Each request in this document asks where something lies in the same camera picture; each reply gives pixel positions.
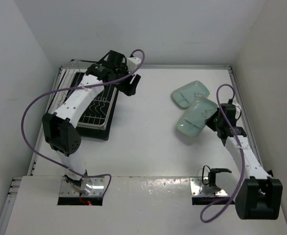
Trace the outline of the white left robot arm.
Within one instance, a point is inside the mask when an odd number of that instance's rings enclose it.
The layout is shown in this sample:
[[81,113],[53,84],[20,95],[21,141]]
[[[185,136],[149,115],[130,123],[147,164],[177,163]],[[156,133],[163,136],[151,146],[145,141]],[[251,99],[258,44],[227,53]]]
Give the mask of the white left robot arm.
[[59,156],[66,169],[66,181],[74,188],[82,188],[87,178],[87,170],[79,152],[81,136],[76,129],[79,119],[90,103],[109,85],[127,96],[134,95],[141,78],[135,72],[143,62],[143,58],[133,54],[125,57],[119,52],[109,51],[87,68],[82,80],[72,88],[70,96],[61,106],[53,113],[43,115],[45,141]]

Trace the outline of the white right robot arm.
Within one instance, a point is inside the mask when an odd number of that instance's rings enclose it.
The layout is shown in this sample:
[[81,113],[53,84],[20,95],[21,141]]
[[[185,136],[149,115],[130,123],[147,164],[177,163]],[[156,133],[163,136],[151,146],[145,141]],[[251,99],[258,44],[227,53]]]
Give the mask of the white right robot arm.
[[228,168],[211,168],[206,188],[222,189],[235,203],[240,219],[276,220],[279,217],[283,185],[261,166],[248,143],[245,130],[236,126],[236,106],[222,103],[205,124],[221,139],[240,173]]

